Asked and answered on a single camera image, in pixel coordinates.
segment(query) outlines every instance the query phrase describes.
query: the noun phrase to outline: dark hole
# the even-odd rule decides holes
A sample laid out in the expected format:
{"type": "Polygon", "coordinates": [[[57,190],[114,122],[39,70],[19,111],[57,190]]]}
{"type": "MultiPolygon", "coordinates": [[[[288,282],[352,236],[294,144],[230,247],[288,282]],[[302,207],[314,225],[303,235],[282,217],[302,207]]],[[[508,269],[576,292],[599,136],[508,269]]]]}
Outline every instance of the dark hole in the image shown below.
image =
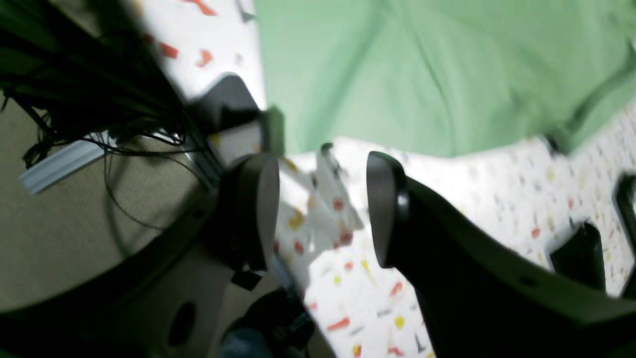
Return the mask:
{"type": "Polygon", "coordinates": [[[194,216],[194,218],[202,218],[204,214],[205,211],[203,211],[203,209],[198,209],[192,214],[192,216],[194,216]]]}
{"type": "Polygon", "coordinates": [[[537,287],[537,282],[535,280],[531,279],[531,278],[521,276],[519,278],[519,281],[521,281],[522,284],[524,284],[524,285],[526,285],[528,287],[537,287]]]}
{"type": "Polygon", "coordinates": [[[172,319],[168,344],[171,347],[182,345],[188,340],[192,328],[195,325],[195,305],[192,302],[184,303],[172,319]]]}

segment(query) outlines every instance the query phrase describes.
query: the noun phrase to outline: green fabric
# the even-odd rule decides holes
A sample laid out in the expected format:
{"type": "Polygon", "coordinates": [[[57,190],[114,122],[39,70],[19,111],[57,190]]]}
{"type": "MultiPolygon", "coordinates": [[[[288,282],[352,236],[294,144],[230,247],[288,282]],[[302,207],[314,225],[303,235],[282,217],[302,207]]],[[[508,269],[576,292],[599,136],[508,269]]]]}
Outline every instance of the green fabric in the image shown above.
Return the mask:
{"type": "Polygon", "coordinates": [[[568,152],[635,94],[633,0],[256,0],[286,151],[351,136],[454,156],[568,152]]]}

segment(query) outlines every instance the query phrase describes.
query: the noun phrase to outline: red speck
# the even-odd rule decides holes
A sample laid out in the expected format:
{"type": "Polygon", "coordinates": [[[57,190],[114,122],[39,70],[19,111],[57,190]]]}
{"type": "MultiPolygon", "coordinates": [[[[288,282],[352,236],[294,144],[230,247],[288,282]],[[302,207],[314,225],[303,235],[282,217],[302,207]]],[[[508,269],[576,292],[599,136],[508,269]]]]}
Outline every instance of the red speck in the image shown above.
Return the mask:
{"type": "Polygon", "coordinates": [[[404,352],[402,352],[398,347],[389,347],[387,353],[388,354],[393,353],[398,357],[402,357],[404,355],[404,352]]]}
{"type": "Polygon", "coordinates": [[[346,328],[349,326],[349,324],[351,323],[351,321],[349,320],[349,316],[341,319],[340,321],[332,324],[331,326],[327,327],[327,331],[331,332],[331,331],[335,331],[337,329],[342,329],[342,328],[346,328]]]}
{"type": "Polygon", "coordinates": [[[197,6],[199,7],[199,10],[201,10],[201,12],[202,12],[204,15],[207,15],[207,16],[214,16],[214,15],[216,15],[216,11],[212,10],[212,8],[211,8],[210,6],[207,6],[207,5],[203,2],[203,0],[185,0],[185,1],[187,1],[188,3],[195,3],[195,4],[197,4],[197,6]]]}
{"type": "Polygon", "coordinates": [[[155,42],[155,37],[150,34],[141,34],[141,38],[149,45],[152,45],[153,42],[155,42]]]}
{"type": "Polygon", "coordinates": [[[305,248],[303,247],[303,244],[301,244],[298,240],[294,241],[294,249],[296,250],[296,252],[298,252],[300,255],[305,253],[305,248]]]}
{"type": "Polygon", "coordinates": [[[391,290],[391,293],[389,294],[390,296],[395,296],[396,294],[398,294],[400,291],[402,291],[402,283],[398,282],[396,283],[396,285],[393,287],[393,289],[391,290]]]}
{"type": "Polygon", "coordinates": [[[176,48],[168,44],[159,42],[159,47],[161,48],[161,54],[166,57],[170,57],[171,59],[176,59],[177,56],[179,55],[179,50],[177,50],[176,48]]]}
{"type": "Polygon", "coordinates": [[[197,66],[203,68],[210,62],[212,62],[212,52],[209,50],[201,50],[201,61],[197,63],[197,66]]]}
{"type": "Polygon", "coordinates": [[[354,235],[350,231],[346,231],[340,234],[340,243],[343,245],[348,245],[351,243],[351,240],[354,238],[354,235]]]}
{"type": "Polygon", "coordinates": [[[342,211],[342,209],[345,207],[345,202],[342,201],[342,199],[340,199],[339,197],[334,198],[333,200],[333,209],[336,211],[342,211]]]}

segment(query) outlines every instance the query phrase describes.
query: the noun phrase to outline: green cloth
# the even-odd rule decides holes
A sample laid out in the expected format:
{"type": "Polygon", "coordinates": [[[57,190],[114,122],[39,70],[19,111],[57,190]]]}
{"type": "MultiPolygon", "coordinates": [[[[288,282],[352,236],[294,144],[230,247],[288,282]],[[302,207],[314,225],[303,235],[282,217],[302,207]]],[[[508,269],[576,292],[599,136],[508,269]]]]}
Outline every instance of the green cloth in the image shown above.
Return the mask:
{"type": "Polygon", "coordinates": [[[351,136],[454,156],[569,152],[636,94],[634,0],[256,0],[287,153],[351,136]]]}

